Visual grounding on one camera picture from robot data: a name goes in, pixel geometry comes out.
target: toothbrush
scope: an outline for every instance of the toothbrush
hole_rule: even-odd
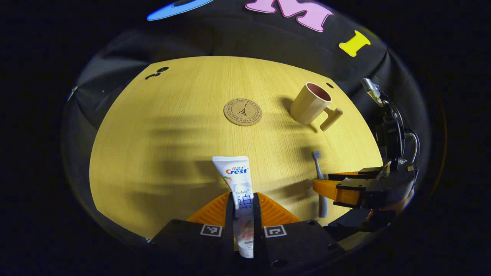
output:
[[[321,158],[320,151],[314,151],[315,166],[317,167],[317,178],[324,180],[324,176],[321,173],[321,167],[319,166],[319,158]],[[319,217],[327,217],[327,197],[319,195]]]

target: mug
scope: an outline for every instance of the mug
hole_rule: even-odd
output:
[[[306,83],[290,106],[290,115],[300,124],[308,125],[325,111],[328,118],[321,124],[326,131],[342,114],[340,108],[332,110],[329,105],[332,97],[315,83]]]

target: coaster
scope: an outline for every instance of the coaster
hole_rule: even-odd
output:
[[[239,126],[252,126],[261,120],[263,112],[257,103],[248,99],[233,99],[223,108],[225,117]]]

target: letter m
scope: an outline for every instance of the letter m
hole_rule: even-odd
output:
[[[274,1],[278,1],[279,8],[284,17],[292,17],[301,12],[305,12],[303,16],[297,17],[297,22],[307,28],[322,32],[322,25],[332,12],[316,3],[298,3],[297,0],[256,0],[253,3],[247,3],[246,8],[254,11],[275,13],[273,7]]]

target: white toothpaste tube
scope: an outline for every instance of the white toothpaste tube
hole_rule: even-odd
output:
[[[215,167],[232,190],[234,197],[234,236],[242,257],[253,258],[254,213],[252,202],[254,193],[247,156],[213,156]]]

